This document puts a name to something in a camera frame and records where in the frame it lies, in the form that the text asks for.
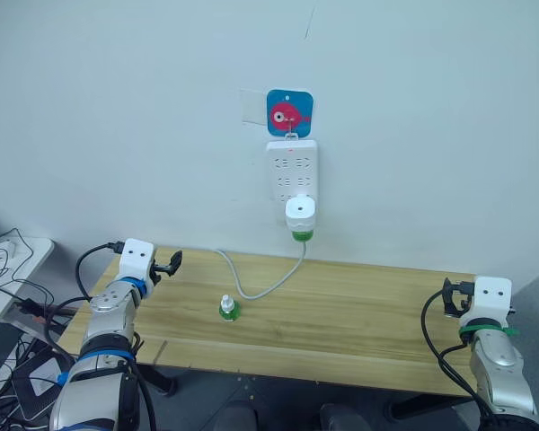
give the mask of gray floor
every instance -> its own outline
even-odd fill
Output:
[[[467,431],[451,409],[429,413],[398,423],[384,418],[390,400],[404,400],[410,393],[372,390],[333,384],[305,382],[239,374],[222,374],[161,367],[166,375],[177,375],[179,390],[165,398],[150,389],[158,429],[163,431],[211,431],[216,415],[229,401],[247,400],[258,412],[262,431],[305,431],[319,427],[312,422],[327,402],[356,409],[374,431],[443,430]],[[147,430],[142,404],[141,430]]]

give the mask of blue sticker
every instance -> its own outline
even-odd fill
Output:
[[[312,128],[314,98],[309,92],[271,90],[268,92],[268,131],[285,136],[290,131],[306,137]]]

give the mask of wall-mounted power strip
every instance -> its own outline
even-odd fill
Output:
[[[317,143],[312,139],[272,141],[266,146],[271,192],[279,220],[288,199],[309,195],[317,202]]]

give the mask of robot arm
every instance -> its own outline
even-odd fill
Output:
[[[462,310],[455,307],[453,292],[466,295]],[[473,283],[453,285],[446,279],[442,297],[446,315],[459,318],[461,339],[471,345],[477,394],[493,413],[492,418],[482,418],[480,430],[539,430],[537,409],[523,376],[524,360],[508,337],[511,282],[477,277]]]
[[[50,416],[50,430],[135,430],[139,424],[134,318],[142,299],[152,294],[160,276],[173,275],[181,251],[169,265],[155,264],[155,246],[128,239],[119,274],[92,298],[92,318],[80,355]]]

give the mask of small bottle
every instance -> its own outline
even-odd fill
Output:
[[[222,302],[219,305],[219,314],[227,321],[234,321],[240,317],[240,303],[234,301],[230,295],[222,296]]]

